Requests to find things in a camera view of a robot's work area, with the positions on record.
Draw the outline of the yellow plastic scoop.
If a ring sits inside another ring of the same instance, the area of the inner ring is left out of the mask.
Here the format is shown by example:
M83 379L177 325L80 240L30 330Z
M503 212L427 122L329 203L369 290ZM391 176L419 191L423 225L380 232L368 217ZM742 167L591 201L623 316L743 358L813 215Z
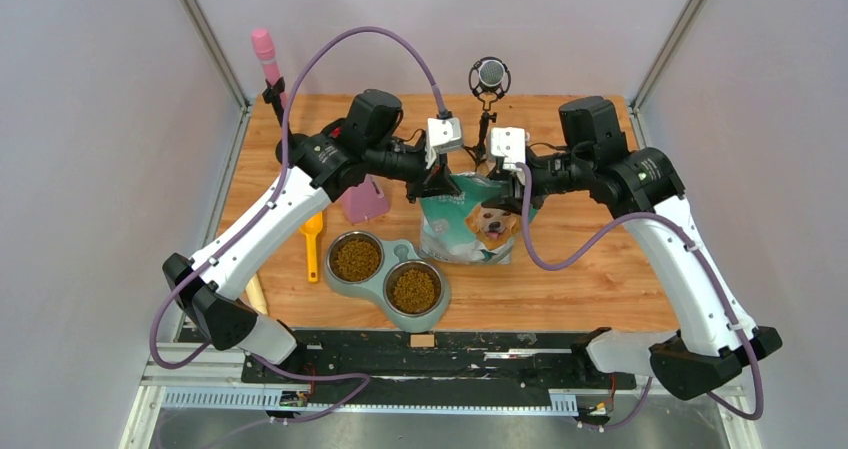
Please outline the yellow plastic scoop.
M307 281L319 281L319 250L318 237L324 229L324 212L320 211L306 220L299 228L304 236L306 252Z

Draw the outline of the green pet food bag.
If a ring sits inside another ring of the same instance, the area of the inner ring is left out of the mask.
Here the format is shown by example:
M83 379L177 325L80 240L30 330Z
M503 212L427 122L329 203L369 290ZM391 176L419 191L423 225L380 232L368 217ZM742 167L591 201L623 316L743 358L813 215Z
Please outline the green pet food bag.
M507 183L474 173L456 174L458 195L420 201L420 253L429 259L453 264L509 264L521 216L483 203L503 195Z

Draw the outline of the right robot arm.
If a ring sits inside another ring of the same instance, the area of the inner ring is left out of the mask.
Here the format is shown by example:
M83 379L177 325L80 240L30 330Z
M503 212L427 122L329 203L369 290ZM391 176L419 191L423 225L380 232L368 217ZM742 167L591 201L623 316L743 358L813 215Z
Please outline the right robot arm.
M772 327L757 324L724 281L699 233L685 187L670 159L648 147L633 150L614 104L590 96L560 106L563 149L538 155L526 132L492 128L493 176L505 182L489 200L528 219L555 194L585 191L605 206L613 227L638 243L678 321L670 333L600 328L574 347L571 372L584 386L610 373L656 379L681 400L715 391L760 362L783 341Z

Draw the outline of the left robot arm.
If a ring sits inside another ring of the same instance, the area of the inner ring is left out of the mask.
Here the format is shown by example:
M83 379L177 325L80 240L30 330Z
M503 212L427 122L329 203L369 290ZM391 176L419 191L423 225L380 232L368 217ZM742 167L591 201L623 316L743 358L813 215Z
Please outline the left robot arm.
M163 262L171 301L200 329L206 346L256 354L283 382L304 374L307 358L294 333L240 297L300 226L369 175L404 182L411 200L457 193L446 154L463 140L459 120L440 109L408 146L394 135L402 118L398 97L367 89L353 98L344 117L320 132L286 131L281 172L266 192L212 242L190 256L173 253Z

